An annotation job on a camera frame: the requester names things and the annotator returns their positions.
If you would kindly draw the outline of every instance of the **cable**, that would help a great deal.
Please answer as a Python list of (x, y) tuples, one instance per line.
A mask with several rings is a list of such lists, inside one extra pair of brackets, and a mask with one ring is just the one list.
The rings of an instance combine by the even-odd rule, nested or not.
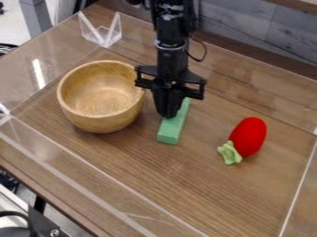
[(207, 55), (208, 55), (208, 47), (207, 47), (207, 45), (205, 45), (205, 43), (204, 43), (203, 41), (199, 41), (199, 40), (195, 40), (195, 41), (199, 42), (199, 43), (201, 43), (203, 46), (204, 46), (205, 53), (204, 53), (203, 58), (197, 58), (196, 56), (193, 56), (188, 49), (187, 49), (185, 51), (187, 51), (188, 56), (189, 56), (196, 62), (203, 62), (203, 61), (205, 60), (205, 58), (207, 58)]

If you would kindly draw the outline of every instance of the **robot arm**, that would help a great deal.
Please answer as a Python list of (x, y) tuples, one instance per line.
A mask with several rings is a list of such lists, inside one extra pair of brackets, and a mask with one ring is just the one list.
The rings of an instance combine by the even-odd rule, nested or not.
[[(142, 0), (128, 2), (136, 5)], [(158, 33), (158, 64), (136, 68), (136, 84), (153, 91), (157, 111), (165, 118), (173, 118), (187, 97), (203, 100), (205, 95), (208, 81), (189, 70), (191, 37), (197, 30), (199, 19), (193, 0), (150, 0), (150, 10)]]

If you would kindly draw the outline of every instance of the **green toy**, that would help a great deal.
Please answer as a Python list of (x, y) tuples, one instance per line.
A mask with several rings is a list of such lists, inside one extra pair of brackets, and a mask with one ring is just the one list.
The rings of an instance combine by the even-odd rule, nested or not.
[(158, 130), (158, 141), (168, 144), (179, 144), (180, 135), (184, 129), (188, 113), (191, 110), (192, 99), (187, 98), (183, 103), (183, 107), (177, 112), (175, 118), (165, 118), (162, 120)]

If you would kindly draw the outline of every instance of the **wooden table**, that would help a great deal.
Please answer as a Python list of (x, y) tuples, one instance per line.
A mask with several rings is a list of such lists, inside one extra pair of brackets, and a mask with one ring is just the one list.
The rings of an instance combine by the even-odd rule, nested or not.
[[(110, 25), (113, 11), (97, 4), (86, 13)], [(207, 99), (192, 103), (179, 146), (157, 142), (150, 93), (122, 131), (96, 135), (70, 124), (57, 87), (73, 67), (156, 63), (152, 24), (122, 22), (110, 49), (82, 38), (74, 16), (2, 59), (2, 167), (96, 236), (315, 236), (316, 81), (209, 45), (207, 61), (192, 62), (209, 79)], [(217, 146), (247, 117), (267, 121), (268, 140), (228, 167)]]

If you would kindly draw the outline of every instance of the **red toy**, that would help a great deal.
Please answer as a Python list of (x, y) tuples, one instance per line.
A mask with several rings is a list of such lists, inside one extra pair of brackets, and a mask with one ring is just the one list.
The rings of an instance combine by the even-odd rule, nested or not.
[(260, 118), (245, 118), (233, 130), (228, 143), (219, 147), (225, 163), (241, 163), (263, 147), (267, 138), (267, 124)]

